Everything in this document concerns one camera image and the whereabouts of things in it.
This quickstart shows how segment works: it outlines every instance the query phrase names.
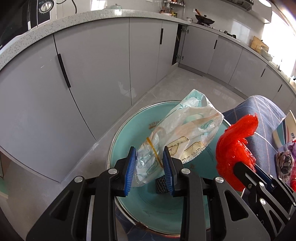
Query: frying pan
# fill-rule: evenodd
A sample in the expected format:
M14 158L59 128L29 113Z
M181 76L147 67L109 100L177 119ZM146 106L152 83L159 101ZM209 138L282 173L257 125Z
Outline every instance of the frying pan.
M206 15L202 16L197 9L195 9L195 11L198 13L198 15L195 15L197 21L199 21L201 23L204 23L204 24L207 24L207 25L213 24L215 22L214 20L211 20L211 19L207 18Z

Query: rubber band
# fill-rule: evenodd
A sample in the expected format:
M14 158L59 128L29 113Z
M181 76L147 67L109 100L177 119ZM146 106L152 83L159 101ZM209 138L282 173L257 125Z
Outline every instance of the rubber band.
M156 159L158 160L159 165L163 168L163 164L161 163L161 161L160 161L160 159L159 159L159 157L158 157L158 155L157 155L157 152L156 152L156 150L155 150L155 148L154 148L152 142L150 141L149 137L147 137L146 139L147 139L149 145L152 147L152 150L154 151L154 154L155 154L155 156L156 156Z

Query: blue plaid cloth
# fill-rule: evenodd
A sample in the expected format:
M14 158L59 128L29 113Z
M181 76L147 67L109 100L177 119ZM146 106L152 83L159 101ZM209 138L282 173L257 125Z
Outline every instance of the blue plaid cloth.
M223 113L224 118L235 124L241 117L257 113L259 125L256 133L246 138L248 149L256 158L256 163L267 174L276 177L275 154L277 147L272 138L272 132L286 115L272 101L263 96L251 96L234 109ZM248 191L244 193L243 199L247 202ZM116 217L121 223L129 241L176 241L173 238L165 238L153 234L133 225L117 208Z

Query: kitchen counter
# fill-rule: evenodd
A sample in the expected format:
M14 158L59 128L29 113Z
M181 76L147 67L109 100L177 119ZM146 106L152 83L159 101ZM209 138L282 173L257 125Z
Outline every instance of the kitchen counter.
M201 29L204 29L204 30L207 30L207 31L210 31L212 33L215 33L215 34L218 34L220 35L221 37L224 37L226 39L229 39L231 40L232 42L242 46L243 48L247 49L248 51L250 51L252 54L256 55L258 58L260 58L262 61L264 61L269 67L271 67L283 80L284 82L291 88L291 90L294 92L294 94L296 95L296 89L294 89L294 87L286 80L286 78L281 74L280 71L277 70L277 68L271 63L271 62L268 62L265 58L263 58L259 53L257 53L255 50L253 50L252 48L250 48L249 46L247 46L245 43L233 38L233 37L230 37L229 35L223 33L223 32L220 32L219 30L217 29L213 29L213 28L209 28L209 27L205 27L205 26L202 26L200 24L197 24L197 23L191 23L192 26L194 27L197 27L197 28L201 28Z
M48 22L47 24L35 27L30 31L27 31L26 33L12 39L0 50L0 70L17 54L19 54L21 51L23 51L33 43L62 29L95 20L131 17L155 18L173 21L181 24L190 24L187 21L184 21L179 18L174 18L156 12L147 12L139 10L103 9L97 11L83 12Z

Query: microwave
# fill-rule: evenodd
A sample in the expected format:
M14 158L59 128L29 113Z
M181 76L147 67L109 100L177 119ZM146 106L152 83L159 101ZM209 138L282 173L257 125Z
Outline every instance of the microwave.
M57 19L55 0L18 0L0 17L0 50L12 39Z

